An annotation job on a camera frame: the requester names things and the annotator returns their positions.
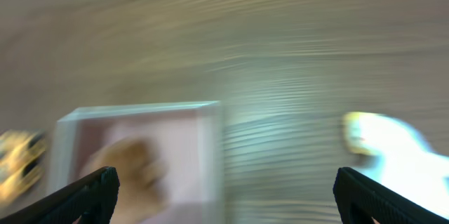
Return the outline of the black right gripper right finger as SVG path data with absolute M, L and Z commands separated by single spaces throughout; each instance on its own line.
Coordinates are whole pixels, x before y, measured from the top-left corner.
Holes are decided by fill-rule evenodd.
M 343 224 L 448 224 L 349 167 L 337 170 L 333 194 Z

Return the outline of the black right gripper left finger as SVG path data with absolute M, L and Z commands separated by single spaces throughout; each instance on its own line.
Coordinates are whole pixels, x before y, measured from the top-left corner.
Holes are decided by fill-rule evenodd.
M 97 171 L 1 219 L 1 224 L 109 224 L 119 193 L 114 167 Z

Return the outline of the white plush duck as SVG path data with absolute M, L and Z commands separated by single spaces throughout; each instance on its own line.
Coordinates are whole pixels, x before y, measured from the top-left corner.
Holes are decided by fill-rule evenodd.
M 437 153 L 415 127 L 370 112 L 348 112 L 342 124 L 348 150 L 368 158 L 356 171 L 448 218 L 448 157 Z

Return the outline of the brown furry plush toy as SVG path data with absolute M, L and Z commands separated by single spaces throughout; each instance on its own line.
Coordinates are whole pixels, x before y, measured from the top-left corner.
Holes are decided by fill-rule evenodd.
M 168 206 L 159 187 L 166 166 L 159 159 L 159 151 L 144 139 L 124 138 L 102 147 L 91 155 L 81 173 L 86 175 L 104 166 L 114 167 L 120 182 L 111 223 L 141 223 Z

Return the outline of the yellow toy truck grey cannon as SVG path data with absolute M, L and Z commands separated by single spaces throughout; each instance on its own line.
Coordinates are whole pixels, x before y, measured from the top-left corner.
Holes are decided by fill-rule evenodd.
M 1 133 L 1 207 L 14 202 L 42 177 L 45 138 L 43 131 Z

